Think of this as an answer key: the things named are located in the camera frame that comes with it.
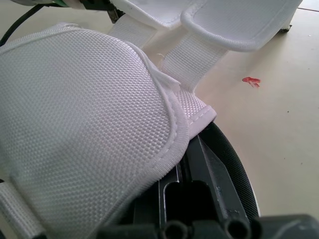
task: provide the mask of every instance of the white strap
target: white strap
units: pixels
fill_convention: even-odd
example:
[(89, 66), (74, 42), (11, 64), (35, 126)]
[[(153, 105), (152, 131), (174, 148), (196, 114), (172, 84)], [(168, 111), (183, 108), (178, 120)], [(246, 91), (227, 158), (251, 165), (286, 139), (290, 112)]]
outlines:
[(108, 34), (142, 48), (155, 35), (156, 31), (154, 27), (125, 14), (113, 25)]
[(44, 228), (9, 182), (0, 183), (0, 211), (23, 239), (44, 235)]
[(200, 79), (227, 50), (214, 46), (194, 33), (188, 33), (164, 58), (161, 70), (193, 92)]

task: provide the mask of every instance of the black cable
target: black cable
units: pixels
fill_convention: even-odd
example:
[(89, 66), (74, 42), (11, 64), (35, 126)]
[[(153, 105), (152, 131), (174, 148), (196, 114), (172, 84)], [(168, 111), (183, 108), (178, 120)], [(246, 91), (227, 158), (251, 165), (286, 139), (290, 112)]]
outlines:
[(0, 46), (3, 46), (6, 41), (8, 41), (9, 37), (13, 34), (13, 32), (22, 24), (25, 20), (27, 20), (29, 17), (34, 15), (36, 12), (38, 12), (41, 8), (44, 6), (55, 6), (60, 7), (58, 4), (39, 4), (31, 8), (27, 13), (25, 13), (23, 16), (21, 16), (15, 23), (9, 28), (8, 31), (3, 35), (3, 37), (0, 40)]

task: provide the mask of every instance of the white padded strap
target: white padded strap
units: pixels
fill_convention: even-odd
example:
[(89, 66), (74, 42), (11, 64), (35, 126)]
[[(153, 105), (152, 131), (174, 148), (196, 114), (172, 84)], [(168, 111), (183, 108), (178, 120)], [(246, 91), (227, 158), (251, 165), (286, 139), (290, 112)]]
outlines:
[(130, 42), (139, 48), (144, 45), (155, 35), (156, 29), (135, 20), (128, 14), (123, 15), (109, 31), (109, 35), (117, 39)]
[(0, 211), (23, 239), (43, 235), (45, 229), (9, 182), (0, 183)]
[(0, 72), (0, 165), (50, 239), (95, 238), (186, 151), (179, 83), (133, 44), (54, 27), (1, 47)]

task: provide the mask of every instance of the green object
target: green object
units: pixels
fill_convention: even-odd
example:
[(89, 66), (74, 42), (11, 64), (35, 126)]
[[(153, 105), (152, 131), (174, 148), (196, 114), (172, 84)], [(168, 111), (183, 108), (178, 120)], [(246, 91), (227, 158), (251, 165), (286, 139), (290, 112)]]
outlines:
[(68, 7), (68, 5), (65, 4), (62, 0), (54, 0), (54, 2), (62, 7)]

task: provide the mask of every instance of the red spot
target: red spot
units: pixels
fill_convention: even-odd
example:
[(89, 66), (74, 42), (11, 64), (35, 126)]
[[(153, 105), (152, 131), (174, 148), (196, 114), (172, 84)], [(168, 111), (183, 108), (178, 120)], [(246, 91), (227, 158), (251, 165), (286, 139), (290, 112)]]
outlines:
[(255, 79), (255, 78), (251, 78), (251, 77), (246, 77), (242, 81), (249, 83), (249, 85), (251, 85), (254, 88), (258, 88), (259, 87), (258, 83), (261, 82), (261, 80)]

